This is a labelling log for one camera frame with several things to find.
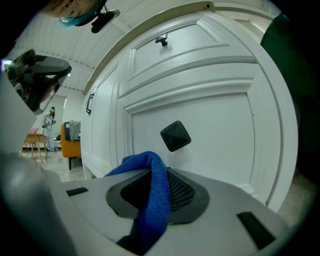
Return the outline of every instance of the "orange chair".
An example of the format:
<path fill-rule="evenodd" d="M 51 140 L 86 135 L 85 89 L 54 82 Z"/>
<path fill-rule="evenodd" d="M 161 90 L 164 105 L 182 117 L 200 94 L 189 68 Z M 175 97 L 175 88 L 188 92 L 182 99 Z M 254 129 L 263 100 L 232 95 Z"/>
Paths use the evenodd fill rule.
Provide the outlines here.
<path fill-rule="evenodd" d="M 81 157 L 80 141 L 66 140 L 65 125 L 61 125 L 61 150 L 64 158 L 69 158 L 69 170 L 71 170 L 71 160 Z"/>

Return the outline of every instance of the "black mesh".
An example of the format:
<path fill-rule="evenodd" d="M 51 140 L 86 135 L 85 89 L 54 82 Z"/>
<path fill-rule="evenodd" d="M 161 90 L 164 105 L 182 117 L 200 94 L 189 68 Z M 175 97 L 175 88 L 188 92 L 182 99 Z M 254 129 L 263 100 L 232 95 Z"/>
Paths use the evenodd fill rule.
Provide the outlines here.
<path fill-rule="evenodd" d="M 175 212 L 191 203 L 195 191 L 188 184 L 167 171 L 171 210 Z M 121 190 L 121 196 L 128 203 L 141 210 L 150 194 L 151 171 Z"/>
<path fill-rule="evenodd" d="M 170 187 L 170 201 L 172 212 L 178 211 L 191 203 L 195 190 L 181 179 L 167 171 Z"/>

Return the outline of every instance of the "white floor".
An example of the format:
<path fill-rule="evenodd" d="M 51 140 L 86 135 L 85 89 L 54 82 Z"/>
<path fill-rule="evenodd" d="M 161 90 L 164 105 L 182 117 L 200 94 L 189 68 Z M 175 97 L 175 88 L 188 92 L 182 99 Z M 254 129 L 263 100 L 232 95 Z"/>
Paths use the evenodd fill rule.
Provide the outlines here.
<path fill-rule="evenodd" d="M 33 159 L 37 161 L 45 170 L 56 172 L 62 182 L 85 180 L 81 159 L 72 160 L 72 169 L 69 170 L 69 159 L 62 156 L 61 150 L 48 152 L 48 158 L 44 151 L 41 152 L 43 163 L 41 163 L 39 153 L 33 153 Z M 32 158 L 31 152 L 24 151 L 23 157 Z M 278 214 L 284 222 L 292 227 L 300 222 L 313 202 L 317 194 L 317 186 L 305 178 L 299 170 L 296 170 L 289 192 L 281 206 Z"/>

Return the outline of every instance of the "blue towel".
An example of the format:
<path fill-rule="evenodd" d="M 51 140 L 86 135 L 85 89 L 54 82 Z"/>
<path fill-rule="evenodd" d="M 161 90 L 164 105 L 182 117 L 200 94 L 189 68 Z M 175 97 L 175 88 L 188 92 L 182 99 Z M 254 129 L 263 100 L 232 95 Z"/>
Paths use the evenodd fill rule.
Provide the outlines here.
<path fill-rule="evenodd" d="M 106 176 L 143 168 L 151 168 L 149 199 L 137 218 L 141 247 L 145 253 L 166 231 L 166 218 L 171 214 L 169 180 L 164 162 L 156 153 L 147 151 L 125 157 L 122 164 Z"/>

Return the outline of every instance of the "wooden table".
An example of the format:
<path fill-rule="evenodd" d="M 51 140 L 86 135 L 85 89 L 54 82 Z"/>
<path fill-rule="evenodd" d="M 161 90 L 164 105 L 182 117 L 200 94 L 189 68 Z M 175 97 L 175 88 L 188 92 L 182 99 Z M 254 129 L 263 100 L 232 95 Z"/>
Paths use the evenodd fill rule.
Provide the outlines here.
<path fill-rule="evenodd" d="M 31 143 L 31 146 L 32 146 L 32 149 L 31 149 L 32 157 L 34 157 L 34 143 L 38 144 L 38 152 L 39 152 L 39 155 L 40 155 L 41 163 L 43 161 L 42 161 L 42 156 L 41 156 L 40 144 L 39 143 L 40 142 L 44 143 L 45 155 L 46 155 L 46 157 L 48 157 L 47 148 L 46 148 L 46 140 L 47 140 L 47 137 L 44 136 L 43 134 L 39 134 L 39 133 L 28 133 L 28 135 L 24 139 L 24 144 L 25 143 Z"/>

